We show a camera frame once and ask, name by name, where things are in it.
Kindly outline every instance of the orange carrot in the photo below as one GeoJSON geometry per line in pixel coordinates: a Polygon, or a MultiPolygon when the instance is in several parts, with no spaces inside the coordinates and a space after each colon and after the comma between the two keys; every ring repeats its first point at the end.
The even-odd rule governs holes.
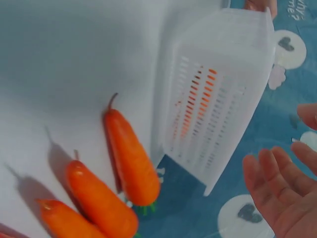
{"type": "Polygon", "coordinates": [[[159,177],[130,123],[111,105],[103,115],[103,124],[113,150],[115,164],[126,197],[137,206],[149,206],[158,198],[159,177]]]}
{"type": "Polygon", "coordinates": [[[106,238],[94,225],[64,203],[37,200],[42,219],[56,238],[106,238]]]}
{"type": "Polygon", "coordinates": [[[132,238],[139,225],[134,211],[78,160],[77,153],[76,158],[66,168],[67,181],[87,216],[109,238],[132,238]]]}
{"type": "Polygon", "coordinates": [[[14,237],[10,237],[6,234],[0,233],[0,238],[14,238],[14,237]]]}

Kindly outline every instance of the blue patterned fabric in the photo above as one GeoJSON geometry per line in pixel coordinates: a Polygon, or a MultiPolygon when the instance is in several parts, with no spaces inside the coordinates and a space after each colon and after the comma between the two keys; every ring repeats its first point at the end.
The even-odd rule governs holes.
{"type": "MultiPolygon", "coordinates": [[[[232,0],[231,7],[240,8],[242,5],[241,0],[232,0]]],[[[243,181],[242,159],[262,148],[281,146],[306,174],[313,177],[290,152],[290,145],[292,139],[300,140],[304,132],[310,131],[297,118],[297,105],[317,102],[316,18],[316,0],[278,0],[278,16],[274,25],[276,31],[286,30],[277,36],[281,38],[278,39],[279,44],[288,49],[289,55],[287,59],[278,59],[275,66],[282,69],[286,79],[273,87],[274,90],[267,86],[248,129],[210,196],[203,197],[205,187],[170,158],[164,157],[159,168],[165,168],[166,172],[156,211],[148,212],[147,216],[140,215],[139,233],[142,237],[220,238],[217,221],[220,209],[231,198],[248,193],[243,181]],[[296,59],[305,53],[297,52],[302,47],[298,42],[292,42],[295,36],[288,35],[287,31],[298,35],[307,49],[304,62],[295,68],[294,64],[300,64],[296,59]]],[[[308,139],[303,136],[303,140],[312,147],[316,146],[316,138],[317,134],[311,134],[308,139]]]]}

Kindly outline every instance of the finger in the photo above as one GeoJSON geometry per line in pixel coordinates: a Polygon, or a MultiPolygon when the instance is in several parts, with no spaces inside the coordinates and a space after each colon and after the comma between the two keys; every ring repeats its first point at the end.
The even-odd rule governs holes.
{"type": "Polygon", "coordinates": [[[243,159],[244,179],[257,209],[270,226],[273,226],[285,206],[272,194],[266,183],[259,162],[252,155],[243,159]]]}
{"type": "Polygon", "coordinates": [[[282,176],[299,195],[304,197],[317,188],[317,182],[304,174],[282,148],[273,147],[272,153],[282,176]]]}
{"type": "Polygon", "coordinates": [[[291,150],[317,176],[317,152],[302,142],[293,143],[291,150]]]}
{"type": "Polygon", "coordinates": [[[277,16],[277,0],[269,0],[269,9],[271,11],[272,19],[277,16]]]}
{"type": "Polygon", "coordinates": [[[301,198],[281,175],[276,159],[270,150],[260,151],[259,161],[268,186],[280,202],[290,206],[301,198]]]}
{"type": "Polygon", "coordinates": [[[307,126],[317,130],[317,103],[299,105],[297,114],[307,126]]]}
{"type": "Polygon", "coordinates": [[[244,9],[252,11],[265,11],[267,0],[246,0],[244,9]]]}

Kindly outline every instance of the white plastic basket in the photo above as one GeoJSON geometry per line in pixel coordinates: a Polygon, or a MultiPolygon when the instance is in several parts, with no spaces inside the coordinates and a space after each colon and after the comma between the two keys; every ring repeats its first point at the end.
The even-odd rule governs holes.
{"type": "Polygon", "coordinates": [[[265,13],[222,9],[174,45],[163,148],[209,195],[260,101],[272,69],[274,28],[265,13]]]}

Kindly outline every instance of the carrot stem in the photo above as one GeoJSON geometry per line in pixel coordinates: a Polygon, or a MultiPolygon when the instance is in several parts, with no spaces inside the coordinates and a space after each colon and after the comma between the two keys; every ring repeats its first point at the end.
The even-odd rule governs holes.
{"type": "Polygon", "coordinates": [[[143,207],[143,215],[146,216],[148,214],[148,207],[143,207]]]}
{"type": "Polygon", "coordinates": [[[152,203],[152,204],[150,205],[150,208],[151,208],[152,212],[155,212],[155,204],[154,204],[154,203],[152,203]]]}
{"type": "Polygon", "coordinates": [[[112,108],[112,103],[113,103],[113,101],[114,101],[114,99],[115,99],[115,97],[118,95],[118,93],[115,93],[112,97],[111,97],[111,99],[110,99],[110,101],[109,101],[109,104],[108,104],[108,111],[110,111],[111,110],[111,108],[112,108]]]}
{"type": "Polygon", "coordinates": [[[74,155],[75,155],[75,160],[80,161],[80,159],[79,159],[79,152],[78,152],[78,150],[74,150],[74,155]]]}

